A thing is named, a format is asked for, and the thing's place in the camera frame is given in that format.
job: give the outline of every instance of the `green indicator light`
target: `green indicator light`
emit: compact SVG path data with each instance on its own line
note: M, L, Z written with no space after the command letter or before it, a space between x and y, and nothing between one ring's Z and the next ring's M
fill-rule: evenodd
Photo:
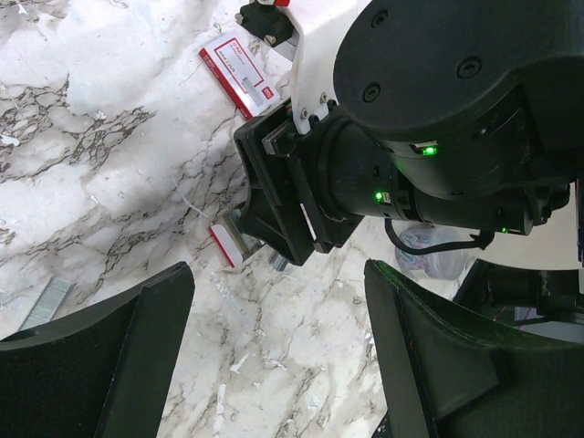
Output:
M429 155L435 155L438 153L438 148L434 148L433 146L430 146L429 148L426 148L422 151L422 155L424 156L429 156Z

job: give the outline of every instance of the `red logo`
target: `red logo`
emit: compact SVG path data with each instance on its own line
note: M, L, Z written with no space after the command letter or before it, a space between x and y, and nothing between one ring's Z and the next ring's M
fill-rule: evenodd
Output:
M266 99L272 99L274 97L274 91L270 89L270 87L265 87L262 89L262 93L266 96Z

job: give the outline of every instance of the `cable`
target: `cable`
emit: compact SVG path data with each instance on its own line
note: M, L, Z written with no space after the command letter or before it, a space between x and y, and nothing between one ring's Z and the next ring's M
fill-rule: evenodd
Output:
M411 254L413 256L426 256L433 253L444 253L446 251L455 251L457 249L472 249L481 248L486 249L491 242L495 239L495 233L490 231L481 231L479 235L471 235L472 241L467 242L450 242L448 244L439 244L434 246L428 246L427 248L411 248L407 246L400 237L395 233L393 229L393 224L391 219L385 220L385 233L390 238L391 242L404 253Z

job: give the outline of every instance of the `marble surface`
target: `marble surface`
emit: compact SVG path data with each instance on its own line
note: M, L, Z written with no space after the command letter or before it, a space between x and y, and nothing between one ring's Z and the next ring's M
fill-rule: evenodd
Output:
M394 263L382 222L284 273L267 249L228 268L208 232L245 199L244 120L197 54L243 3L0 0L0 337L52 276L75 283L62 316L184 260L160 437L369 437L386 407L362 271ZM286 95L289 63L249 47Z

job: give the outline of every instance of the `transparent plastic cup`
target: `transparent plastic cup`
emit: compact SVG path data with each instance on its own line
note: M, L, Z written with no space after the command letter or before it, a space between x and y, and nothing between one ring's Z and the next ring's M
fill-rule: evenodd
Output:
M407 246L421 249L428 246L467 240L455 229L413 228L400 234ZM464 271L469 254L465 250L447 251L429 255L410 255L395 249L395 256L401 271L413 279L450 280L457 279Z

